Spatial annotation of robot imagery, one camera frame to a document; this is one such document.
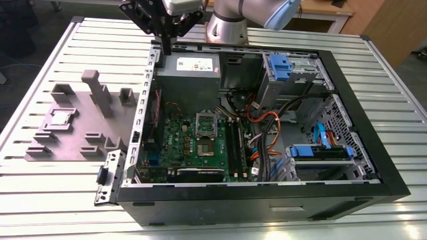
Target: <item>metal chassis frame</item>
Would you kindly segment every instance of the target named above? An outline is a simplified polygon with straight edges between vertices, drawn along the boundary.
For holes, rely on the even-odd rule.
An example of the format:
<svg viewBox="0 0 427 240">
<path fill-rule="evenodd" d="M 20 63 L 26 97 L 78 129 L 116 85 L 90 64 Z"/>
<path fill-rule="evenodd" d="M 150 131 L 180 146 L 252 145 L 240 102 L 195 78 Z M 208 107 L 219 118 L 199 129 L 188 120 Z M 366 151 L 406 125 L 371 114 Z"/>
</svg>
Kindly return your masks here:
<svg viewBox="0 0 427 240">
<path fill-rule="evenodd" d="M 152 53 L 155 51 L 159 53 L 162 47 L 158 42 L 154 42 L 154 47 L 150 52 L 146 72 L 147 72 L 147 82 L 144 83 L 144 88 L 142 90 L 140 99 L 138 106 L 144 106 L 144 92 L 148 93 L 152 71 L 155 67 L 155 56 Z M 342 103 L 346 107 L 349 117 L 354 123 L 353 130 L 359 134 L 361 141 L 363 142 L 365 149 L 367 150 L 370 159 L 374 160 L 375 170 L 381 174 L 382 183 L 381 184 L 350 184 L 350 185 L 294 185 L 286 186 L 286 191 L 283 191 L 282 185 L 270 184 L 262 187 L 247 186 L 247 187 L 132 187 L 127 181 L 126 176 L 134 175 L 134 167 L 128 168 L 124 173 L 123 183 L 119 190 L 119 195 L 116 201 L 120 202 L 152 202 L 152 201 L 188 201 L 188 200 L 231 200 L 231 199 L 258 199 L 258 198 L 295 198 L 295 197 L 355 197 L 363 198 L 370 196 L 381 196 L 379 201 L 370 201 L 363 206 L 351 209 L 351 212 L 358 209 L 365 208 L 367 205 L 374 203 L 393 202 L 394 200 L 410 195 L 410 190 L 406 183 L 401 177 L 393 160 L 389 156 L 381 138 L 375 132 L 371 125 L 369 117 L 365 113 L 362 105 L 357 99 L 355 93 L 347 82 L 345 74 L 337 63 L 334 55 L 330 51 L 313 50 L 313 49 L 298 49 L 298 48 L 283 48 L 283 47 L 256 47 L 256 46 L 235 46 L 227 44 L 212 44 L 212 43 L 194 43 L 194 42 L 180 42 L 174 46 L 175 52 L 230 52 L 230 53 L 247 53 L 247 54 L 262 54 L 271 51 L 287 50 L 291 52 L 305 51 L 306 53 L 314 53 L 319 55 L 322 63 L 325 65 L 326 71 L 329 73 L 329 78 L 335 85 L 338 95 L 341 97 Z M 143 107 L 140 112 L 136 113 L 135 122 L 144 121 L 146 108 Z M 140 148 L 140 143 L 131 143 L 130 152 L 126 159 L 126 169 L 138 160 L 138 150 Z M 343 212 L 334 218 L 339 218 L 347 215 L 349 212 Z"/>
</svg>

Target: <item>floor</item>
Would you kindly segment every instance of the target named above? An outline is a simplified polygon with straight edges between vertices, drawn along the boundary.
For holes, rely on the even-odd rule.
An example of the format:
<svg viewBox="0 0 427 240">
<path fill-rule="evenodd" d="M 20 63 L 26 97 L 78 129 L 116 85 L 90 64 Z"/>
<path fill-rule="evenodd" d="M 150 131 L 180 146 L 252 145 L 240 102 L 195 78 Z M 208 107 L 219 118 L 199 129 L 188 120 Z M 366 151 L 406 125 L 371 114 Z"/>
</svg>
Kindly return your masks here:
<svg viewBox="0 0 427 240">
<path fill-rule="evenodd" d="M 55 45 L 63 35 L 74 16 L 91 18 L 126 19 L 116 6 L 62 3 L 63 10 L 55 12 L 48 1 L 36 1 L 34 11 L 38 16 L 38 26 L 28 29 L 36 45 L 32 55 L 16 59 L 20 63 L 43 65 Z M 14 64 L 14 60 L 0 53 L 0 67 Z M 7 85 L 0 85 L 0 131 L 3 130 L 14 111 L 23 99 L 38 73 L 38 67 L 12 66 L 0 69 L 8 79 Z M 407 87 L 427 109 L 427 61 L 410 55 L 397 70 Z"/>
</svg>

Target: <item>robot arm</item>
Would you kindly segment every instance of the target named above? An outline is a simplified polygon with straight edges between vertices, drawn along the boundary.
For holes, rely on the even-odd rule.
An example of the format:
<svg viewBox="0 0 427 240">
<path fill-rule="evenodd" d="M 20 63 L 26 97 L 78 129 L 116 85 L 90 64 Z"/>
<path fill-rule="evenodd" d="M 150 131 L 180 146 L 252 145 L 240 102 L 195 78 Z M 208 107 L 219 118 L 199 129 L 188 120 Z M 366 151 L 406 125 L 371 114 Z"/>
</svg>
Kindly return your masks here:
<svg viewBox="0 0 427 240">
<path fill-rule="evenodd" d="M 124 0 L 119 8 L 144 33 L 155 35 L 166 55 L 204 15 L 202 0 Z"/>
<path fill-rule="evenodd" d="M 283 29 L 301 3 L 302 0 L 216 0 L 207 40 L 244 44 L 248 40 L 246 19 L 265 28 Z M 139 28 L 155 35 L 166 55 L 171 55 L 176 38 L 187 34 L 204 16 L 202 0 L 124 0 L 119 7 Z"/>
<path fill-rule="evenodd" d="M 211 43 L 244 44 L 248 41 L 246 19 L 271 30 L 282 30 L 299 9 L 302 0 L 216 0 L 207 25 Z"/>
</svg>

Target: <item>green motherboard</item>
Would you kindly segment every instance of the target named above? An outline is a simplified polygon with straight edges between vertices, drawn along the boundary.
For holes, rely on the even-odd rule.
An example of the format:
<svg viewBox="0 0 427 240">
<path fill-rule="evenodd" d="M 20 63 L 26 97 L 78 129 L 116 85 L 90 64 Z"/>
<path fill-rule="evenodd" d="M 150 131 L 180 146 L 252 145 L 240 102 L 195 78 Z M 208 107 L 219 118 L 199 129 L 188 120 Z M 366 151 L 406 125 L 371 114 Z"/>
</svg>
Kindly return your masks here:
<svg viewBox="0 0 427 240">
<path fill-rule="evenodd" d="M 202 132 L 216 128 L 216 137 L 196 137 L 198 127 Z M 218 119 L 216 124 L 212 119 L 200 119 L 199 126 L 196 118 L 171 117 L 166 120 L 160 153 L 146 153 L 139 175 L 144 182 L 167 183 L 168 171 L 182 168 L 220 169 L 224 171 L 223 182 L 248 181 L 243 175 L 236 176 L 230 172 L 224 119 Z"/>
</svg>

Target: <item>table surface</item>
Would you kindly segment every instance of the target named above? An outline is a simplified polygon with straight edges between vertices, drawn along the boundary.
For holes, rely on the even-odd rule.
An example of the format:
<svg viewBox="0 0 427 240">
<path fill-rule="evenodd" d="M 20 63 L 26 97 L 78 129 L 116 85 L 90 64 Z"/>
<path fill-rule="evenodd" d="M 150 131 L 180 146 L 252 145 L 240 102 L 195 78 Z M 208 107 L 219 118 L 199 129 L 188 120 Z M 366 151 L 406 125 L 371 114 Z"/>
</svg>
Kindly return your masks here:
<svg viewBox="0 0 427 240">
<path fill-rule="evenodd" d="M 204 27 L 196 26 L 183 40 L 203 42 L 204 36 Z M 397 202 L 329 221 L 140 227 L 120 206 L 94 207 L 103 162 L 27 162 L 26 150 L 54 102 L 54 85 L 68 83 L 75 91 L 90 91 L 80 76 L 86 69 L 96 69 L 111 92 L 140 91 L 152 39 L 127 20 L 86 18 L 70 24 L 0 135 L 0 237 L 361 240 L 427 236 L 426 112 L 375 47 L 359 36 L 248 30 L 251 45 L 333 52 L 411 191 Z"/>
<path fill-rule="evenodd" d="M 353 16 L 355 11 L 350 7 L 347 1 L 342 8 L 331 5 L 331 0 L 305 0 L 302 2 L 302 12 L 305 14 L 322 14 L 322 15 L 342 15 Z M 208 1 L 208 6 L 214 6 L 215 0 Z"/>
</svg>

